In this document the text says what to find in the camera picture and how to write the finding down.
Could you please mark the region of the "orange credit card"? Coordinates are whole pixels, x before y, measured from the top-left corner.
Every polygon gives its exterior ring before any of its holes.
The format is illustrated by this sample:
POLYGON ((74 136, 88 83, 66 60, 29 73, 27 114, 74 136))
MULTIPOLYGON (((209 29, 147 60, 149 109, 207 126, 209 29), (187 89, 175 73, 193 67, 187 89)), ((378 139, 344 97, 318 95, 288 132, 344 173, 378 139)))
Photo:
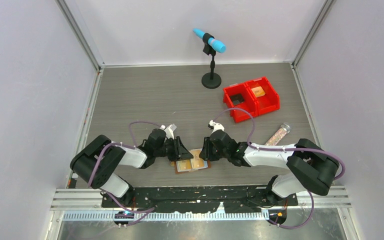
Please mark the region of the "orange credit card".
POLYGON ((207 161, 200 157, 201 149, 191 149, 190 153, 193 155, 193 158, 190 159, 191 169, 192 170, 201 170, 209 167, 207 161))
POLYGON ((193 169, 190 159, 177 161, 175 163, 175 167, 178 173, 190 172, 193 169))

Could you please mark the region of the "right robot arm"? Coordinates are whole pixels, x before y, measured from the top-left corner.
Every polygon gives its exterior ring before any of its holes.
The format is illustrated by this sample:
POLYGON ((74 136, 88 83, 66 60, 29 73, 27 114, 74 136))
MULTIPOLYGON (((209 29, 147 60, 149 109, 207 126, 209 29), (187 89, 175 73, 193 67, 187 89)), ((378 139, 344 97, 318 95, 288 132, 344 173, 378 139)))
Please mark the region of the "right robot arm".
POLYGON ((227 159, 236 167, 289 170, 287 174, 274 175, 263 190, 263 199, 271 205, 279 205, 290 195, 303 191, 326 196, 342 168, 336 157, 306 138, 283 146, 260 145, 237 142, 223 130, 215 130, 204 138, 200 157, 209 161, 227 159))

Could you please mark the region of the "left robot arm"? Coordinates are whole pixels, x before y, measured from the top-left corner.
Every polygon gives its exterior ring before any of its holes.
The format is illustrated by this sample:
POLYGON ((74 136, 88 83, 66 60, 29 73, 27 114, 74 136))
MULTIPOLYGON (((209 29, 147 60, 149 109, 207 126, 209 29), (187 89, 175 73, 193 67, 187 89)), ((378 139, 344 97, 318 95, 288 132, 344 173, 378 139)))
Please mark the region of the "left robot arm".
POLYGON ((170 129, 155 128, 139 146, 127 146, 101 134, 71 160, 69 167, 88 187, 103 190, 105 198, 128 207, 135 197, 134 188, 115 173, 119 165, 146 169, 157 158, 178 162, 193 157, 170 129))

